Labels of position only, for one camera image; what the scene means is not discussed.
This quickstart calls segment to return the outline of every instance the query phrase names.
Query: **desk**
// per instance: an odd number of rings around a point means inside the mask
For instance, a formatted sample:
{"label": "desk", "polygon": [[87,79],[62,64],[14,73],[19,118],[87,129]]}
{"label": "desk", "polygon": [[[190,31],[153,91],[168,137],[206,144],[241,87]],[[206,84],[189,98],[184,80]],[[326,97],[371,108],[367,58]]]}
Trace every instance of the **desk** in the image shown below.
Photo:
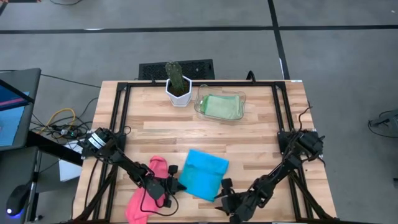
{"label": "desk", "polygon": [[[109,127],[113,110],[117,82],[103,82],[93,128]],[[231,126],[198,119],[193,102],[186,108],[171,105],[164,87],[131,88],[126,125],[132,128],[127,135],[126,155],[133,161],[149,163],[154,156],[164,157],[169,164],[183,167],[188,150],[201,149],[210,154],[229,160],[229,167],[224,178],[230,177],[237,192],[247,190],[252,182],[263,174],[269,173],[280,161],[281,155],[277,142],[279,126],[275,115],[275,106],[271,88],[264,86],[222,87],[225,90],[243,91],[247,95],[245,114],[241,121]],[[307,104],[303,83],[286,81],[290,109],[296,127],[298,116]],[[194,100],[197,87],[193,87]],[[120,121],[123,96],[118,109],[116,126]],[[282,94],[279,101],[283,103]],[[302,116],[303,128],[313,128],[310,113]],[[86,190],[95,158],[84,161],[80,181],[76,191],[73,214],[77,217],[83,210]],[[303,165],[307,186],[318,203],[331,216],[336,216],[325,169],[320,161],[307,162]],[[94,196],[100,178],[101,166],[94,171],[90,187],[89,201]],[[113,201],[111,222],[125,222],[124,210],[137,187],[129,179],[126,171],[119,169],[116,191]],[[101,203],[99,217],[104,217],[106,208],[105,193]],[[179,211],[171,217],[152,215],[149,222],[228,222],[228,217],[214,207],[220,202],[210,203],[185,192],[176,194],[180,204]],[[301,214],[304,217],[302,195],[298,191]],[[162,208],[162,213],[175,209],[175,202],[170,209]],[[295,220],[290,196],[289,183],[284,179],[275,189],[274,196],[263,208],[257,208],[251,222],[293,221]]]}

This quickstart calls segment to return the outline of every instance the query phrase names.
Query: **wire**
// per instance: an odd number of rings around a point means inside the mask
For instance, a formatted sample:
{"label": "wire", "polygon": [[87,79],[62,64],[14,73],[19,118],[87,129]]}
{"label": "wire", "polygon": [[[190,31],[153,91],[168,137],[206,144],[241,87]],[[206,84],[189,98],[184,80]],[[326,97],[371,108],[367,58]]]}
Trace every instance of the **wire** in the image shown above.
{"label": "wire", "polygon": [[131,133],[131,127],[126,125],[126,126],[124,127],[124,129],[125,129],[125,128],[129,128],[129,132],[128,132],[128,133],[125,133],[125,135],[130,134],[130,133]]}
{"label": "wire", "polygon": [[398,136],[386,136],[386,135],[383,135],[383,134],[379,134],[379,133],[374,132],[374,131],[372,130],[372,128],[371,128],[371,121],[368,121],[368,128],[369,128],[369,131],[370,131],[370,132],[372,132],[373,134],[376,134],[376,135],[378,135],[378,136],[382,136],[382,137],[385,137],[385,138],[398,138]]}
{"label": "wire", "polygon": [[[0,70],[0,72],[15,72],[15,71],[17,71],[17,70]],[[67,80],[67,79],[65,79],[65,78],[59,78],[59,77],[55,77],[55,76],[52,76],[52,75],[45,75],[45,74],[40,74],[40,75],[42,75],[42,76],[44,76],[44,77],[55,78],[55,79],[58,79],[58,80],[62,80],[62,81],[70,82],[70,83],[79,84],[79,85],[85,85],[85,86],[90,86],[90,87],[95,87],[95,88],[101,88],[100,86],[96,86],[96,85],[92,85],[92,84],[87,84],[87,83],[76,82],[76,81],[72,81],[72,80]]]}
{"label": "wire", "polygon": [[33,114],[32,113],[32,115],[33,115],[33,117],[35,117],[36,118],[36,120],[42,125],[42,126],[44,126],[44,124],[43,124],[43,122],[41,122],[37,117],[36,117],[36,115],[35,114]]}
{"label": "wire", "polygon": [[60,162],[60,160],[61,160],[61,158],[58,159],[58,160],[57,160],[56,162],[54,162],[53,164],[51,164],[51,165],[49,165],[48,167],[46,167],[44,170],[40,171],[39,174],[41,174],[41,173],[43,173],[44,171],[48,170],[49,168],[55,166],[57,163]]}
{"label": "wire", "polygon": [[392,110],[388,110],[388,111],[383,111],[383,112],[381,112],[381,113],[379,113],[379,118],[381,117],[381,115],[383,115],[383,114],[385,114],[385,113],[388,113],[388,112],[391,112]]}
{"label": "wire", "polygon": [[323,166],[326,167],[326,162],[320,157],[318,157],[318,159],[323,163]]}
{"label": "wire", "polygon": [[91,180],[93,180],[93,174],[94,174],[94,170],[95,170],[95,167],[97,166],[97,164],[98,164],[98,159],[94,163],[93,170],[91,171],[91,174],[90,174],[90,179],[88,180],[88,186],[87,186],[86,197],[85,197],[85,208],[87,207],[88,192],[90,191]]}
{"label": "wire", "polygon": [[139,176],[139,178],[140,178],[140,180],[141,180],[141,182],[142,182],[142,187],[143,187],[143,190],[144,190],[144,196],[142,196],[141,205],[140,205],[140,207],[139,207],[139,209],[140,209],[142,212],[151,212],[151,213],[154,213],[154,214],[156,214],[156,215],[163,216],[163,217],[169,217],[169,216],[172,216],[172,215],[176,214],[176,212],[178,211],[178,208],[179,208],[178,200],[177,200],[177,199],[175,198],[175,196],[170,192],[170,189],[169,189],[168,187],[166,187],[166,190],[167,190],[168,193],[174,198],[175,203],[177,204],[177,208],[175,209],[174,212],[172,212],[172,213],[170,213],[170,214],[161,214],[161,213],[155,212],[155,211],[143,210],[143,209],[142,209],[142,204],[144,204],[144,199],[145,199],[145,196],[146,196],[146,194],[147,194],[147,190],[146,190],[146,185],[145,185],[144,180],[142,179],[141,176]]}
{"label": "wire", "polygon": [[53,1],[53,0],[50,0],[50,2],[52,2],[52,3],[54,3],[54,4],[57,4],[57,5],[60,5],[60,6],[74,6],[74,5],[76,5],[76,4],[78,4],[79,2],[81,2],[82,0],[77,0],[77,2],[74,2],[74,3],[71,3],[71,4],[63,4],[63,3],[59,3],[59,2],[55,2],[55,1]]}
{"label": "wire", "polygon": [[73,196],[73,198],[72,198],[72,209],[70,210],[70,219],[73,218],[73,203],[75,202],[75,197],[76,196]]}
{"label": "wire", "polygon": [[42,126],[44,126],[44,125],[42,125],[42,124],[38,124],[38,123],[36,123],[36,122],[33,122],[33,121],[30,121],[32,124],[35,124],[35,125],[37,125],[37,126],[40,126],[40,127],[42,127]]}
{"label": "wire", "polygon": [[66,81],[66,82],[75,83],[75,84],[79,84],[79,85],[85,85],[85,86],[90,86],[90,87],[95,87],[95,88],[101,88],[100,86],[87,84],[87,83],[81,83],[81,82],[75,82],[75,81],[72,81],[72,80],[67,80],[67,79],[55,77],[55,76],[52,76],[52,75],[44,75],[44,74],[41,74],[41,75],[44,76],[44,77],[55,78],[55,79],[58,79],[58,80],[63,80],[63,81]]}
{"label": "wire", "polygon": [[[49,121],[47,122],[47,124],[46,124],[45,126],[48,127],[49,124],[50,124],[50,122],[54,119],[54,117],[55,117],[56,115],[58,115],[59,113],[64,112],[64,111],[71,111],[71,112],[72,112],[72,114],[73,114],[73,119],[72,119],[72,121],[71,121],[71,125],[72,125],[73,122],[75,122],[75,119],[76,119],[75,111],[74,111],[73,109],[71,109],[71,108],[64,108],[64,109],[60,109],[60,110],[58,110],[57,112],[55,112],[55,113],[51,116],[51,118],[49,119]],[[41,134],[41,133],[43,132],[44,129],[45,129],[45,127],[43,127],[40,131],[38,131],[37,134]]]}
{"label": "wire", "polygon": [[[90,105],[90,103],[93,102],[94,100],[97,100],[97,99],[98,99],[98,97],[91,99],[90,102],[88,102],[88,104],[86,105],[85,110],[82,112],[82,114],[79,117],[82,117],[84,115],[84,113],[86,112],[86,110],[87,110],[88,106]],[[58,120],[52,122],[50,125],[58,123],[58,122],[63,121],[63,120],[66,120],[66,119],[70,119],[70,118],[73,118],[73,116],[69,116],[69,117],[66,117],[66,118],[58,119]]]}
{"label": "wire", "polygon": [[300,128],[298,129],[299,132],[300,132],[301,129],[303,128],[303,123],[301,122],[301,116],[302,116],[303,114],[305,114],[305,113],[307,112],[307,110],[309,110],[309,109],[312,108],[310,102],[309,102],[309,101],[307,101],[307,102],[308,102],[308,107],[307,107],[307,109],[305,109],[305,111],[304,111],[303,113],[300,113],[300,115],[298,116],[298,121],[300,122]]}

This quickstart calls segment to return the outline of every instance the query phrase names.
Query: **black strip on floor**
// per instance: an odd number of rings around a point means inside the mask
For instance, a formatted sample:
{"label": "black strip on floor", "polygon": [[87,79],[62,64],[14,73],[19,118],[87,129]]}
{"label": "black strip on floor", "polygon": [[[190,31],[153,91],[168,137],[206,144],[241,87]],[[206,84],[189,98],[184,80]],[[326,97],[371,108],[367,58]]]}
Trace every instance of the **black strip on floor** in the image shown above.
{"label": "black strip on floor", "polygon": [[7,6],[7,3],[6,3],[6,2],[3,2],[3,3],[1,4],[1,6],[0,6],[0,16],[1,16],[2,12],[6,9],[6,6]]}
{"label": "black strip on floor", "polygon": [[282,66],[282,76],[284,79],[290,80],[289,70],[287,69],[287,61],[285,56],[284,45],[282,43],[282,37],[280,36],[278,19],[276,17],[276,11],[273,0],[268,0],[268,6],[269,6],[269,12],[271,13],[272,26],[274,28],[274,35],[275,35],[276,46],[278,48],[279,60]]}
{"label": "black strip on floor", "polygon": [[54,30],[0,30],[0,34],[102,34],[136,32],[195,32],[195,31],[258,31],[272,30],[271,26],[228,26],[228,27],[161,27],[161,28],[119,28],[119,29],[54,29]]}
{"label": "black strip on floor", "polygon": [[281,26],[279,30],[373,30],[398,29],[398,25],[365,25],[365,26]]}

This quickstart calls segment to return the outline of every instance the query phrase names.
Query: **yellow cable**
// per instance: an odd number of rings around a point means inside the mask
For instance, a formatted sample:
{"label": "yellow cable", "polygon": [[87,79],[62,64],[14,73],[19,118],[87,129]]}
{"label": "yellow cable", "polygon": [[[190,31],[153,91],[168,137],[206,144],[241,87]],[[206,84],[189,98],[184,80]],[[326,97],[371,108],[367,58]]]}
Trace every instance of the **yellow cable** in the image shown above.
{"label": "yellow cable", "polygon": [[56,115],[58,115],[59,113],[64,112],[64,111],[71,111],[72,114],[73,114],[73,119],[72,119],[72,121],[70,122],[70,126],[69,126],[69,128],[70,128],[71,125],[73,125],[73,122],[75,122],[76,114],[75,114],[75,111],[74,111],[73,109],[71,109],[71,108],[64,108],[64,109],[61,109],[61,110],[58,110],[57,112],[55,112],[55,113],[51,116],[51,118],[49,119],[49,121],[47,122],[47,124],[46,124],[40,131],[38,131],[37,134],[42,134],[43,131],[49,126],[49,124],[51,123],[51,121],[54,119],[54,117],[56,117]]}

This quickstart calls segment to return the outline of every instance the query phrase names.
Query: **white pot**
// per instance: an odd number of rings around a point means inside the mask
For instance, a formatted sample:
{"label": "white pot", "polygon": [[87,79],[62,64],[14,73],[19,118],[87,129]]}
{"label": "white pot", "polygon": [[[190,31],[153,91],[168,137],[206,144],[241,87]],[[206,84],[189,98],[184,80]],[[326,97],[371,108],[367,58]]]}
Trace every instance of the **white pot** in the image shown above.
{"label": "white pot", "polygon": [[172,102],[173,106],[177,106],[177,107],[186,107],[189,104],[189,102],[191,101],[191,98],[192,98],[192,80],[187,78],[187,77],[185,77],[185,76],[182,76],[182,77],[186,81],[189,82],[189,91],[188,91],[188,93],[186,93],[186,94],[184,94],[182,96],[179,96],[179,97],[174,96],[173,94],[171,94],[168,91],[169,84],[170,84],[170,79],[168,79],[167,82],[166,82],[166,94],[168,94],[168,96],[170,98],[170,101]]}

